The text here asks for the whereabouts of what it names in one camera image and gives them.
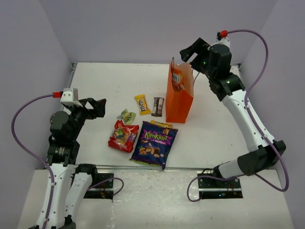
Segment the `orange Fox's candy bag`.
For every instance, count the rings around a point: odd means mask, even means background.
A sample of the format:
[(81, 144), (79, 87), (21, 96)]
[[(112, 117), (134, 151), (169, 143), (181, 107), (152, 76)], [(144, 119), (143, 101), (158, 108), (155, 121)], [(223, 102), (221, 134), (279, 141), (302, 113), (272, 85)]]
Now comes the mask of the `orange Fox's candy bag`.
[(179, 69), (172, 70), (172, 86), (175, 92), (180, 92), (185, 90), (183, 83), (183, 73)]

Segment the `green candy packet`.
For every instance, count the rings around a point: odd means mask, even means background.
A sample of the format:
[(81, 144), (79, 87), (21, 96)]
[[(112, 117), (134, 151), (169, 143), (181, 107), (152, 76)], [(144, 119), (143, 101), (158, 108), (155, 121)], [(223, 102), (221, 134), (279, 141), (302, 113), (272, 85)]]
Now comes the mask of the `green candy packet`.
[(131, 125), (136, 117), (136, 113), (129, 112), (127, 109), (124, 109), (119, 116), (117, 116), (117, 119), (122, 120), (125, 125)]

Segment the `orange paper bag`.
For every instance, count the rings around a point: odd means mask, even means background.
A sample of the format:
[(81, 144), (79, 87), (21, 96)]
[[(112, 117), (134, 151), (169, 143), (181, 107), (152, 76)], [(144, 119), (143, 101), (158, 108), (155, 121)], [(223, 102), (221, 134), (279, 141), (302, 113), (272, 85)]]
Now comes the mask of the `orange paper bag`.
[[(183, 73), (184, 91), (175, 92), (172, 86), (172, 70)], [(184, 124), (187, 120), (194, 99), (194, 76), (189, 63), (176, 64), (172, 58), (169, 64), (167, 90), (165, 98), (165, 120), (169, 123)]]

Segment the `red gummy candy bag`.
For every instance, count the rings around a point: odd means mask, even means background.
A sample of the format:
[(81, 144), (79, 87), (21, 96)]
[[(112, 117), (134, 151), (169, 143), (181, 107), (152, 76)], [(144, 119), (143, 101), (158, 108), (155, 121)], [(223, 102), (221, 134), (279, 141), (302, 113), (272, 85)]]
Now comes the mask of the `red gummy candy bag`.
[(131, 153), (138, 131), (138, 125), (125, 125), (122, 120), (117, 120), (109, 138), (108, 146), (126, 153)]

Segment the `yellow M&M's small pack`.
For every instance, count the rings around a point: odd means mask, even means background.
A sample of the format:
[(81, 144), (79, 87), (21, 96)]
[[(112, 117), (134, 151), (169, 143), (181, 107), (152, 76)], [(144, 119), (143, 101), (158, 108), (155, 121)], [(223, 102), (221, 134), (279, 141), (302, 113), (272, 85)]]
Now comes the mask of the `yellow M&M's small pack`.
[(134, 98), (137, 104), (139, 105), (140, 115), (148, 115), (151, 113), (151, 110), (148, 107), (148, 104), (146, 102), (146, 97), (144, 94), (137, 95)]

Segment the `yellow M&M's large pack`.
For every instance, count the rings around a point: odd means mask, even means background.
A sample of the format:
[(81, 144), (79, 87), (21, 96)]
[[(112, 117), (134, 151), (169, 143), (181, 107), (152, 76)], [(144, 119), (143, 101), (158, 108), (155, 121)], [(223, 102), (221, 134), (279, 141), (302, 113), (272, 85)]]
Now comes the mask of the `yellow M&M's large pack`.
[(160, 127), (163, 127), (163, 128), (172, 128), (172, 127), (173, 127), (172, 124), (169, 124), (169, 123), (161, 123), (161, 122), (158, 122), (158, 121), (155, 121), (155, 120), (151, 120), (150, 123), (151, 123), (151, 124), (154, 124), (154, 125), (157, 125), (157, 126), (160, 126)]

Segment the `brown chocolate bar wrapper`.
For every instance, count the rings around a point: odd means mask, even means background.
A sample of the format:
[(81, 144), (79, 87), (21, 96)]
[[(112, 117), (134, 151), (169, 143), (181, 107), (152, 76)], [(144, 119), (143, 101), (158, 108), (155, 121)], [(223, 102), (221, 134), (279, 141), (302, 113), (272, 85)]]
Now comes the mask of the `brown chocolate bar wrapper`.
[(152, 116), (162, 117), (164, 98), (154, 97)]

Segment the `purple Krokant candy bag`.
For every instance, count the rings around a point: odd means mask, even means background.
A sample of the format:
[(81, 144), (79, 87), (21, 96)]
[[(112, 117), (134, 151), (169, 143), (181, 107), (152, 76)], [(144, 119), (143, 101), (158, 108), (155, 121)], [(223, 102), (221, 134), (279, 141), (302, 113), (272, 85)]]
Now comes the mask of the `purple Krokant candy bag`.
[(131, 161), (166, 168), (166, 162), (178, 129), (143, 121)]

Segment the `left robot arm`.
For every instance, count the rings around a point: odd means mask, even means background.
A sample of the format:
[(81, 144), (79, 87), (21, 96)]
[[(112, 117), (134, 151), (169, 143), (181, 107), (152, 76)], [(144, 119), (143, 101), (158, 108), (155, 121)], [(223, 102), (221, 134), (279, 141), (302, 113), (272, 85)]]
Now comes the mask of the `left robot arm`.
[(86, 120), (104, 117), (106, 99), (67, 99), (60, 102), (70, 113), (59, 111), (50, 118), (47, 165), (51, 169), (36, 229), (74, 229), (75, 217), (89, 187), (98, 184), (96, 165), (75, 165), (80, 144), (77, 137)]

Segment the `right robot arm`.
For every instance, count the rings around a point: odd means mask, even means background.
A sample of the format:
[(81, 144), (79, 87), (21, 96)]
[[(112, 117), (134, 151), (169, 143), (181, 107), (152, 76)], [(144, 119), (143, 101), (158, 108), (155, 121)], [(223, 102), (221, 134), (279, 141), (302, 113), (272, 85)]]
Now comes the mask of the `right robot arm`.
[(275, 140), (260, 121), (239, 76), (231, 72), (230, 42), (222, 38), (209, 45), (198, 38), (191, 46), (180, 51), (183, 62), (189, 62), (196, 71), (207, 76), (211, 91), (228, 109), (246, 142), (248, 153), (214, 168), (212, 181), (224, 187), (229, 178), (251, 176), (274, 166), (278, 155), (286, 150), (285, 143)]

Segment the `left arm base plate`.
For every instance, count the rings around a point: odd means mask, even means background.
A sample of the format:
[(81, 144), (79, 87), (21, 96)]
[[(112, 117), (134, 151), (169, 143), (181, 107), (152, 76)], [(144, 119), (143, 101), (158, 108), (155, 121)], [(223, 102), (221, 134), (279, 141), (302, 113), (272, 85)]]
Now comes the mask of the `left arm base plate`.
[[(114, 177), (114, 173), (110, 172), (97, 172), (91, 186), (94, 186), (106, 179)], [(113, 200), (113, 180), (109, 180), (103, 184), (99, 184), (94, 188), (87, 191), (84, 199), (110, 199)]]

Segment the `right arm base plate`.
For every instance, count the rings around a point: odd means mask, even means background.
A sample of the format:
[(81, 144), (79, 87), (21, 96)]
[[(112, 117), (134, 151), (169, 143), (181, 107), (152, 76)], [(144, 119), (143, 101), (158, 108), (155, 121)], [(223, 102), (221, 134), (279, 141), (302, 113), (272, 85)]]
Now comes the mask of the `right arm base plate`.
[(200, 199), (243, 198), (239, 179), (220, 181), (210, 178), (199, 178), (198, 188)]

